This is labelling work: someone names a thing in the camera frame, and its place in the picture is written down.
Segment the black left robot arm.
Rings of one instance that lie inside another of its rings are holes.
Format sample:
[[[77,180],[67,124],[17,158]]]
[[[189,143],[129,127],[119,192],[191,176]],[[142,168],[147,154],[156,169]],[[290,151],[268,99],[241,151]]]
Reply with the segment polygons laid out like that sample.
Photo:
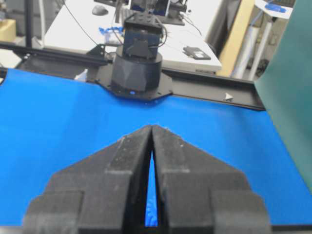
[[[163,73],[158,52],[166,28],[155,15],[139,11],[124,19],[123,28],[124,42],[113,62],[99,68],[96,83],[128,99],[152,101],[171,95],[172,78]]]

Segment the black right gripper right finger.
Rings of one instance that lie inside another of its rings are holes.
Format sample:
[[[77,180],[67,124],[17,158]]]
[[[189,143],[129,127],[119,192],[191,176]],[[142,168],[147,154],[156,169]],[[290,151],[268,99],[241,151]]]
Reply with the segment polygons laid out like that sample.
[[[271,233],[263,199],[242,171],[158,125],[152,127],[152,136],[165,233]]]

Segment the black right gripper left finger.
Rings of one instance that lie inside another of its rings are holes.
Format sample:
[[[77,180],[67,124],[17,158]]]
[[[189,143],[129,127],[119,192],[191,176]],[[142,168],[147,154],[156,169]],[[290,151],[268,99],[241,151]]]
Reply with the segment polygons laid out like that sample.
[[[25,234],[135,234],[143,224],[152,127],[54,173],[24,216]]]

